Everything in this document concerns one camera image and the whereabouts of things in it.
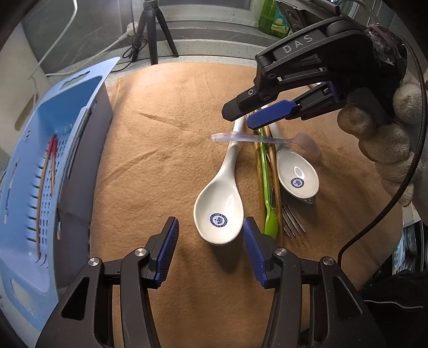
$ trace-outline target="brown cloth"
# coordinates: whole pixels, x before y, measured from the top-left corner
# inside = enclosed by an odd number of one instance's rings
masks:
[[[223,161],[227,143],[209,135],[230,131],[221,116],[225,102],[252,86],[256,70],[210,63],[165,63],[132,73],[111,91],[114,119],[104,147],[91,225],[91,255],[122,258],[159,233],[168,216],[180,221],[180,236],[166,282],[150,291],[163,348],[258,348],[269,316],[272,290],[255,280],[242,236],[225,246],[203,241],[193,222],[193,204]],[[307,87],[282,93],[292,99]],[[357,140],[339,129],[336,113],[312,120],[281,121],[285,136],[306,132],[320,158],[305,156],[320,178],[314,205],[294,203],[307,234],[285,247],[299,257],[337,257],[342,245],[389,201],[375,166]],[[245,216],[259,225],[254,146],[241,145],[236,182]],[[391,254],[401,236],[396,206],[344,255],[343,267],[361,286]],[[304,289],[302,329],[308,325]],[[119,297],[114,297],[115,342],[122,347]]]

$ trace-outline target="bottle label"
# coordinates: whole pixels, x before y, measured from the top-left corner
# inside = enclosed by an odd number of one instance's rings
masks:
[[[274,31],[279,31],[280,33],[283,33],[285,35],[287,35],[290,31],[290,27],[288,26],[287,20],[282,15],[279,8],[276,8],[275,16],[273,18],[272,26],[270,28]]]

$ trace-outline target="zipper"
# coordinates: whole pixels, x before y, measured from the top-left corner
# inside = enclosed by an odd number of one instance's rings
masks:
[[[395,304],[396,306],[402,308],[402,309],[423,309],[424,306],[404,306],[398,302],[394,301],[374,301],[374,300],[364,300],[364,302],[371,302],[376,304]]]

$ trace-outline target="tripod leg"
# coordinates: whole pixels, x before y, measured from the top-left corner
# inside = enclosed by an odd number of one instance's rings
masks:
[[[137,35],[136,35],[136,47],[137,47],[137,49],[135,49],[132,52],[131,62],[135,62],[138,58],[138,51],[141,48],[141,40],[143,39],[143,31],[144,31],[145,26],[146,26],[146,11],[143,10],[143,12],[141,12],[141,16],[140,16],[140,19],[138,21],[138,29],[137,29]]]
[[[163,13],[160,8],[156,9],[156,17],[158,18],[159,25],[162,28],[163,34],[165,35],[169,47],[171,48],[172,55],[175,57],[179,57],[177,48],[175,47],[171,33],[169,32],[168,25],[166,24],[165,17],[163,16]]]
[[[158,63],[158,41],[156,39],[156,10],[149,8],[146,10],[147,16],[147,41],[149,44],[150,64]]]

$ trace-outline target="gloved hand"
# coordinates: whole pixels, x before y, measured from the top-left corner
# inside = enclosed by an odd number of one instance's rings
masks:
[[[337,115],[339,127],[359,139],[361,152],[374,162],[382,177],[382,186],[391,196],[403,181],[416,148],[422,115],[420,85],[413,82],[401,85],[394,94],[393,106],[395,123],[381,127],[376,127],[373,115],[353,103],[347,104]],[[399,203],[406,207],[411,201],[427,224],[428,145],[424,146],[416,173]]]

